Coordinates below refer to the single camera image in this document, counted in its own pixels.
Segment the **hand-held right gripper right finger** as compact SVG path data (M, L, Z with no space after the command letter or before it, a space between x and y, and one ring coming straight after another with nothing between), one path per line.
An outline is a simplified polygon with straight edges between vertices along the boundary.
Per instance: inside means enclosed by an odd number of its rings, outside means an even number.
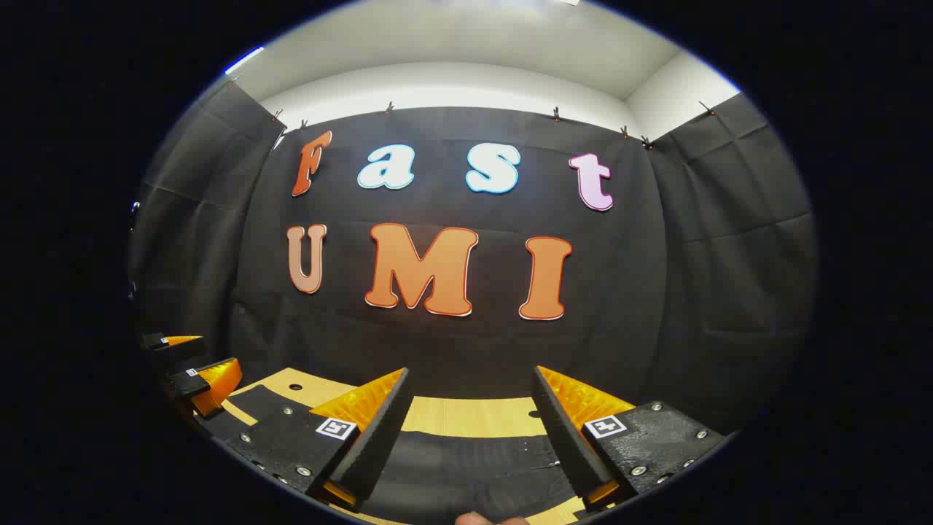
M532 372L532 400L586 510L653 491L727 441L670 403L634 405L543 366Z

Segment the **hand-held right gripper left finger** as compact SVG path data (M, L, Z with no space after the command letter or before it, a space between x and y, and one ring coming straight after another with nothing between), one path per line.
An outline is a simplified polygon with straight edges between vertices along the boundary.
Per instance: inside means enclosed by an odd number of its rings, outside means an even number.
M410 405L403 367L315 408L282 405L221 443L292 491L356 512L382 475Z

